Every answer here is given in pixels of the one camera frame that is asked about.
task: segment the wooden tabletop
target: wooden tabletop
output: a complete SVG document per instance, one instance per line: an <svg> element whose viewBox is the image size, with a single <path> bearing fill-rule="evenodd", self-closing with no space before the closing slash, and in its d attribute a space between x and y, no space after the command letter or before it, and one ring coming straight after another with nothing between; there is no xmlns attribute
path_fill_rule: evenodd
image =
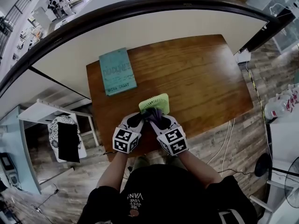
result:
<svg viewBox="0 0 299 224"><path fill-rule="evenodd" d="M167 93L169 115L187 138L212 129L253 108L234 56L221 35L194 36L128 50L137 88L107 96L99 61L89 64L87 76L93 111L107 152L123 117L138 112L138 104ZM156 134L145 123L131 156L160 148Z"/></svg>

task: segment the teal book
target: teal book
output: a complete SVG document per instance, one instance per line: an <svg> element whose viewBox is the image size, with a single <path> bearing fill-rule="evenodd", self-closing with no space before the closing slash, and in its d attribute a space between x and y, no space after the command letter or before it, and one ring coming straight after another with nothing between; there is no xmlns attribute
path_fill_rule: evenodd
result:
<svg viewBox="0 0 299 224"><path fill-rule="evenodd" d="M106 95L112 96L137 87L126 48L99 57Z"/></svg>

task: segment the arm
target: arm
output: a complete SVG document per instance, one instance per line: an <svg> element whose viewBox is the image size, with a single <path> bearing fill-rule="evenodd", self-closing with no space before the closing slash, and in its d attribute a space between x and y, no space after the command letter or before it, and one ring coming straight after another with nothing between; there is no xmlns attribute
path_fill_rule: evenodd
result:
<svg viewBox="0 0 299 224"><path fill-rule="evenodd" d="M178 157L187 170L197 177L205 188L207 188L211 183L219 183L222 181L219 173L189 151L186 150L179 153Z"/></svg>
<svg viewBox="0 0 299 224"><path fill-rule="evenodd" d="M97 188L101 186L109 186L120 191L127 160L128 154L117 152L113 161L101 176Z"/></svg>

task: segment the metal railing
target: metal railing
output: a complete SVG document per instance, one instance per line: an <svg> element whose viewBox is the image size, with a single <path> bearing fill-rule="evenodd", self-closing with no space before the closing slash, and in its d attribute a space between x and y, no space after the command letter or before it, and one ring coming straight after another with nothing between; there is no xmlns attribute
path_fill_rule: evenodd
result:
<svg viewBox="0 0 299 224"><path fill-rule="evenodd" d="M19 17L23 14L24 9L30 2L31 0L17 0L7 15L4 18L0 18L0 64L9 37Z"/></svg>

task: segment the black t-shirt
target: black t-shirt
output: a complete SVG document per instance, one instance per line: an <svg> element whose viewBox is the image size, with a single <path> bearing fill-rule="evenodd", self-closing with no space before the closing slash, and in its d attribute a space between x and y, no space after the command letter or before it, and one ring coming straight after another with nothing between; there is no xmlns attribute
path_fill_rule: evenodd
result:
<svg viewBox="0 0 299 224"><path fill-rule="evenodd" d="M78 224L221 224L223 219L257 223L253 205L233 176L204 189L190 172L156 164L133 171L121 193L107 186L93 190Z"/></svg>

